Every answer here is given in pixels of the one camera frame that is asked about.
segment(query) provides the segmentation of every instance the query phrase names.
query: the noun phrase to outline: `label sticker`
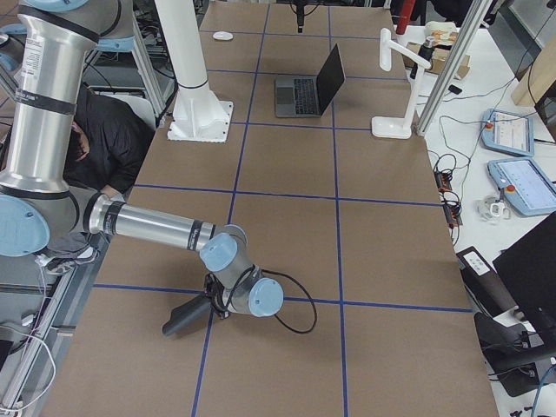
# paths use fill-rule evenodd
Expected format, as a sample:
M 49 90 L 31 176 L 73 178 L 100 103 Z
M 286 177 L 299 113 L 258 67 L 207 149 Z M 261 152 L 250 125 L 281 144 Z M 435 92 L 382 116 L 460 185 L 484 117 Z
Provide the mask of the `label sticker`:
M 469 266 L 473 268 L 473 271 L 475 271 L 477 275 L 484 275 L 490 271 L 488 265 L 486 265 L 475 252 L 469 252 L 463 255 L 463 258 L 467 261 Z
M 25 41 L 25 53 L 21 75 L 30 76 L 34 80 L 38 79 L 43 64 L 44 38 L 42 36 L 28 37 Z

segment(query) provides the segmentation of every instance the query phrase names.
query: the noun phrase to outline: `laptop screen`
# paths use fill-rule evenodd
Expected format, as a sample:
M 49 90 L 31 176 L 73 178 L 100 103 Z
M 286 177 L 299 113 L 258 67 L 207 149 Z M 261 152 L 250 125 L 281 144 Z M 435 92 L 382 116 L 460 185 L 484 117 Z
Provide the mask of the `laptop screen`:
M 321 72 L 316 77 L 316 90 L 319 95 L 321 114 L 327 109 L 345 80 L 346 76 L 341 66 L 340 51 L 338 51 L 338 44 L 336 44 L 322 66 Z

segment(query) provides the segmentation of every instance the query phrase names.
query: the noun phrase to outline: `white wire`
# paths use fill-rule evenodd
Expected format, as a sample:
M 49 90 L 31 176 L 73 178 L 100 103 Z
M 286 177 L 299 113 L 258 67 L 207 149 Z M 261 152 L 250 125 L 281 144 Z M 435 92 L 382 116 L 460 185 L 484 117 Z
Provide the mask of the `white wire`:
M 44 341 L 36 336 L 33 336 L 32 334 L 25 334 L 22 333 L 18 330 L 15 330 L 14 328 L 11 328 L 10 326 L 4 326 L 2 324 L 0 324 L 0 328 L 6 328 L 8 330 L 11 330 L 12 332 L 15 332 L 17 334 L 20 334 L 21 336 L 26 336 L 26 337 L 30 337 L 31 339 L 35 339 L 36 341 L 38 341 L 41 346 L 44 348 L 44 350 L 46 350 L 47 355 L 49 356 L 50 359 L 50 363 L 52 364 L 52 377 L 50 378 L 49 383 L 46 385 L 46 388 L 37 396 L 35 397 L 33 400 L 29 401 L 28 404 L 24 405 L 23 407 L 20 408 L 4 408 L 2 406 L 0 406 L 0 411 L 4 411 L 6 413 L 17 413 L 20 411 L 23 411 L 25 408 L 30 407 L 31 405 L 35 404 L 39 398 L 41 398 L 43 395 L 46 394 L 46 392 L 50 389 L 50 387 L 52 387 L 52 384 L 54 383 L 54 379 L 56 378 L 56 363 L 54 362 L 54 358 L 52 357 L 52 353 L 50 352 L 50 348 L 48 347 L 48 345 L 46 343 L 44 343 Z
M 41 289 L 41 294 L 43 295 L 43 299 L 41 301 L 41 307 L 39 307 L 38 311 L 36 312 L 36 318 L 35 318 L 35 324 L 33 325 L 33 328 L 30 331 L 30 334 L 35 334 L 35 332 L 38 332 L 42 326 L 42 324 L 40 323 L 40 318 L 41 318 L 41 313 L 43 312 L 43 308 L 44 308 L 44 303 L 46 302 L 46 299 L 48 298 L 46 295 L 46 280 L 44 279 L 44 267 L 39 265 L 39 278 L 37 278 L 39 280 L 39 288 Z M 22 358 L 25 356 L 25 353 L 27 352 L 27 344 L 25 344 L 25 346 L 23 347 L 23 353 L 22 353 Z

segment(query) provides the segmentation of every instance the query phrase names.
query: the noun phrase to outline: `tablet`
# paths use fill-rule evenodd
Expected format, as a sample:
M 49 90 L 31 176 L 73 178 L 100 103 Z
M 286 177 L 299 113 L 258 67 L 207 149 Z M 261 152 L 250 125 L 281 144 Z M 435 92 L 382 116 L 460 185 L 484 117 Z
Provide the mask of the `tablet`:
M 534 155 L 530 116 L 488 109 L 483 115 L 481 139 L 485 148 L 514 156 Z
M 488 172 L 499 189 L 513 185 L 504 199 L 521 215 L 549 215 L 556 211 L 556 187 L 529 157 L 490 161 Z

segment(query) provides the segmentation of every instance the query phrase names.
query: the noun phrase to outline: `black jacket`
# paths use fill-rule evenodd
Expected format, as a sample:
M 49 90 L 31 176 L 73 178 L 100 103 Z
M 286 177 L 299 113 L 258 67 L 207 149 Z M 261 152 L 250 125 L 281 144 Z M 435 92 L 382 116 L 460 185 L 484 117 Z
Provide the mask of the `black jacket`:
M 71 185 L 100 190 L 108 184 L 125 192 L 134 184 L 155 132 L 127 103 L 84 87 L 75 120 L 89 138 L 90 152 L 82 161 L 66 164 L 64 179 Z

